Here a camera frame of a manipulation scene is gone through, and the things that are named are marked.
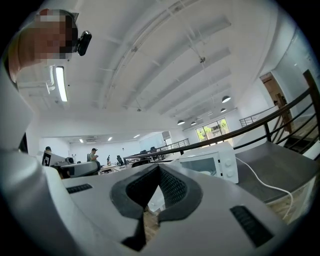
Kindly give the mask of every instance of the gray panel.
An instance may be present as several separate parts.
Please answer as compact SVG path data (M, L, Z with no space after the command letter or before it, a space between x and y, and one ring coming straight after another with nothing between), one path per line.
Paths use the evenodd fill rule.
M246 162L266 184L293 192L310 181L319 171L316 161L299 153L266 142L235 154ZM238 185L261 201L268 203L287 194L260 184L252 171L237 160Z

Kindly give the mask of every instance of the white microwave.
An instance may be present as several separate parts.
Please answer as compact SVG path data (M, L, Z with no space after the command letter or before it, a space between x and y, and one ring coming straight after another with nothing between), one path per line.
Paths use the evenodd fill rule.
M233 183L239 182L235 152L227 141L186 151L170 165L191 169Z

